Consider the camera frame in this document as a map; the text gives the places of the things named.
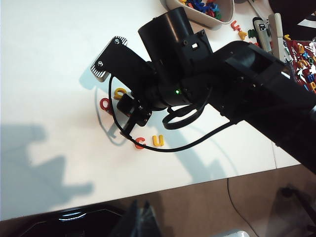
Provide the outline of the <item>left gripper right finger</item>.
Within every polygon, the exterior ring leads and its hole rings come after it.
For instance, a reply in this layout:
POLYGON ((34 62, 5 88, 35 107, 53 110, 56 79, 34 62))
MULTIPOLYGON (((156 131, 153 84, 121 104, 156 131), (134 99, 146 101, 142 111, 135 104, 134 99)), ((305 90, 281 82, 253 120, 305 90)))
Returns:
POLYGON ((142 236, 161 237, 162 233, 156 220, 156 214, 148 201, 145 202, 142 210, 142 236))

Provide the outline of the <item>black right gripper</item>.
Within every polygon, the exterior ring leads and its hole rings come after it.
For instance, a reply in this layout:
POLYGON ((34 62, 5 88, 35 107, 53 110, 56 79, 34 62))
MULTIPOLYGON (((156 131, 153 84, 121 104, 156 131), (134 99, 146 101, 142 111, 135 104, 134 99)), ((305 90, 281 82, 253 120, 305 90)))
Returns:
POLYGON ((145 126, 153 111, 162 110, 155 105, 157 97, 153 87, 141 82, 130 82, 128 85, 131 96, 123 95, 117 103, 117 109, 129 116, 128 127, 145 126))

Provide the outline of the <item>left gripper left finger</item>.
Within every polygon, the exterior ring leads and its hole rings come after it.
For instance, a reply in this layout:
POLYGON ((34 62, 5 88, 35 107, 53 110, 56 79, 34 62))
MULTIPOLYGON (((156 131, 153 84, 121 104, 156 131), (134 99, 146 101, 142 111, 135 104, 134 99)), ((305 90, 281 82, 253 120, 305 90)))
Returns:
POLYGON ((138 201, 134 201, 126 213, 121 217, 117 227, 117 237, 140 237, 141 231, 141 209, 138 201))

